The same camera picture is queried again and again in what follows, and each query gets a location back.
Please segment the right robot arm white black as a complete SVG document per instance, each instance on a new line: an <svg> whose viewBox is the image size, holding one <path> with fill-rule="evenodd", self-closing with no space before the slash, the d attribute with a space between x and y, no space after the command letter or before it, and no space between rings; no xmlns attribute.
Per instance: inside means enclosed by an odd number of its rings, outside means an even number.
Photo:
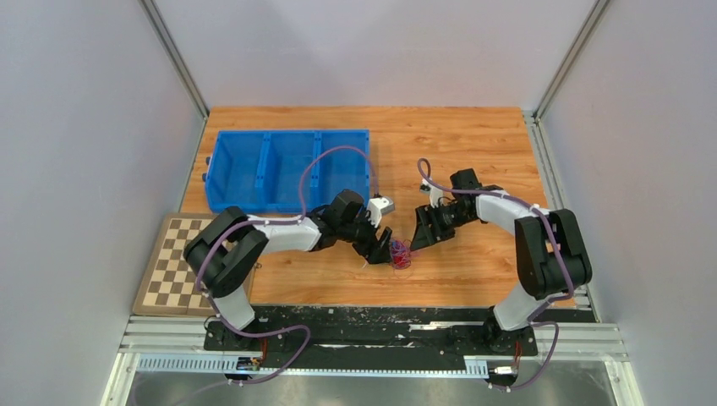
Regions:
<svg viewBox="0 0 717 406"><path fill-rule="evenodd" d="M506 352L539 314L591 281L592 266L573 211L548 210L497 185L483 185L472 169L454 173L452 185L445 187L432 179L426 159L420 159L418 167L420 188L430 202L415 210L412 251L452 239L471 222L492 223L515 239L517 284L490 308L481 328L490 351Z"/></svg>

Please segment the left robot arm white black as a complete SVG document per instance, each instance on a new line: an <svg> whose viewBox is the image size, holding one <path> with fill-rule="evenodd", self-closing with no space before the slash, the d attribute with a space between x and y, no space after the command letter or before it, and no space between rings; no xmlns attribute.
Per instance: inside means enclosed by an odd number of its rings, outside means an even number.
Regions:
<svg viewBox="0 0 717 406"><path fill-rule="evenodd" d="M390 264L390 228L382 217L395 209L391 198L364 200L345 189L328 204L299 217L257 217L231 206L187 243L183 258L197 288L228 322L226 339L238 350L255 346L259 328L252 322L245 282L262 255L283 251L315 252L343 241L371 265Z"/></svg>

